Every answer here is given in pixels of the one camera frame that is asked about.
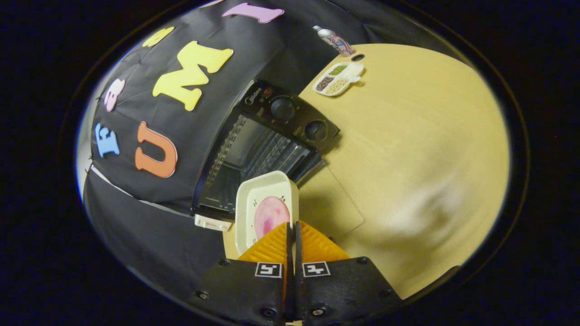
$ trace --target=pink circle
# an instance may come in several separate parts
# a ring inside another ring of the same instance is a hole
[[[256,236],[261,239],[284,222],[290,222],[290,213],[284,202],[278,197],[267,197],[258,206],[254,217]]]

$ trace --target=toaster oven knob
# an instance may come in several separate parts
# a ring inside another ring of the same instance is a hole
[[[322,121],[312,121],[306,125],[304,129],[304,133],[306,134],[306,138],[313,140],[315,142],[319,142],[326,138],[328,128]]]
[[[296,107],[291,99],[287,97],[279,97],[272,101],[270,105],[270,112],[276,119],[280,120],[290,120],[296,112]]]

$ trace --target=pink letter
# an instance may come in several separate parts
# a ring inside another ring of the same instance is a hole
[[[243,15],[256,18],[259,23],[265,24],[271,22],[283,13],[283,9],[268,9],[264,7],[251,6],[248,5],[247,2],[244,2],[224,12],[222,17],[229,15]]]
[[[115,103],[117,102],[117,97],[123,91],[123,87],[125,87],[125,80],[115,79],[115,81],[109,87],[107,94],[105,95],[105,105],[107,106],[107,111],[111,111],[115,107]]]

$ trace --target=toaster oven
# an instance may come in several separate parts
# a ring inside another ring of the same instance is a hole
[[[193,214],[232,221],[240,184],[282,171],[300,185],[324,166],[339,128],[297,95],[253,80],[236,97],[195,187]]]

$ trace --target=seeds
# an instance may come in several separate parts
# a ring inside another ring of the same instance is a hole
[[[322,79],[322,81],[320,83],[318,83],[318,85],[316,85],[316,90],[319,92],[322,92],[322,90],[328,85],[330,84],[330,82],[333,80],[334,78],[332,77],[324,77]]]
[[[345,64],[344,64],[344,65],[342,65],[342,66],[338,66],[338,67],[334,68],[334,69],[333,69],[333,70],[332,70],[332,71],[329,73],[329,75],[336,76],[336,75],[340,74],[340,73],[341,73],[341,72],[342,72],[342,71],[343,71],[345,68],[346,68],[346,65],[345,65]]]
[[[334,82],[334,84],[330,85],[330,87],[325,92],[326,94],[334,94],[341,90],[346,84],[348,84],[348,80],[346,79],[339,79]]]

